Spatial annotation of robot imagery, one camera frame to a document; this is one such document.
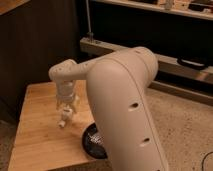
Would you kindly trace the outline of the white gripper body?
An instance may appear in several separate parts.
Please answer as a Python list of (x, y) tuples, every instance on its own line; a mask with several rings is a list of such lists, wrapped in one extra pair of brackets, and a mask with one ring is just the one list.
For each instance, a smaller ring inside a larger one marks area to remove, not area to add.
[(71, 105), (76, 97), (76, 93), (74, 91), (75, 82), (59, 82), (56, 84), (56, 98), (59, 104)]

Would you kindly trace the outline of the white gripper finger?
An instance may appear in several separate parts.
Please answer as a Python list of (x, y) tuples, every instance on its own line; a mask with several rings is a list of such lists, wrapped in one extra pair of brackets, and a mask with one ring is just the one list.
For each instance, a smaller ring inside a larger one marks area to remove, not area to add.
[(73, 103), (72, 103), (72, 109), (73, 109), (74, 113), (78, 112), (79, 104), (80, 104), (80, 100), (79, 99), (75, 99), (73, 101)]
[(56, 100), (56, 110), (60, 110), (62, 107), (62, 102), (60, 100)]

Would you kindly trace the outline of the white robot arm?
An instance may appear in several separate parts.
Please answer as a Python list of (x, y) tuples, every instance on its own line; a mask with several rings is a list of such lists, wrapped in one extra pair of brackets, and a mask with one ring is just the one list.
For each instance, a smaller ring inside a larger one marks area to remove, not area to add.
[(146, 100), (158, 59), (145, 47), (125, 48), (49, 69), (59, 104), (71, 105), (77, 80), (86, 82), (88, 103), (113, 171), (169, 171)]

